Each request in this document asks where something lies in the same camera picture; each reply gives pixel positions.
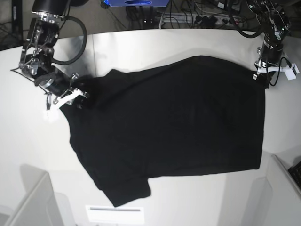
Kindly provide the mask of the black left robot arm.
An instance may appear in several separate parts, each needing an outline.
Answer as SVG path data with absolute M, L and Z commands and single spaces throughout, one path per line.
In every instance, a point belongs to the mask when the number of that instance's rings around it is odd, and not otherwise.
M 253 39 L 264 34 L 263 44 L 258 48 L 258 60 L 254 63 L 257 71 L 253 79 L 265 88 L 276 86 L 280 73 L 287 70 L 282 66 L 292 67 L 292 63 L 283 53 L 283 40 L 290 32 L 290 22 L 283 9 L 284 4 L 273 0 L 248 0 L 249 9 L 256 15 L 259 28 L 254 34 L 247 34 L 241 30 L 232 15 L 233 1 L 228 1 L 228 16 L 232 25 L 244 37 Z

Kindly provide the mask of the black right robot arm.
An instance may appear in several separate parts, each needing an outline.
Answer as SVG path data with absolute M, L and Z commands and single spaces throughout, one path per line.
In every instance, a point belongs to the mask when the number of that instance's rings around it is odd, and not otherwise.
M 47 110 L 64 104 L 82 108 L 89 97 L 78 85 L 79 76 L 68 76 L 57 65 L 70 65 L 83 55 L 87 45 L 87 30 L 84 23 L 70 15 L 71 7 L 86 4 L 85 0 L 36 0 L 32 13 L 36 15 L 30 24 L 26 42 L 22 47 L 19 66 L 13 71 L 22 75 L 47 94 Z M 54 58 L 54 46 L 66 21 L 77 23 L 83 32 L 83 41 L 78 54 L 67 61 Z

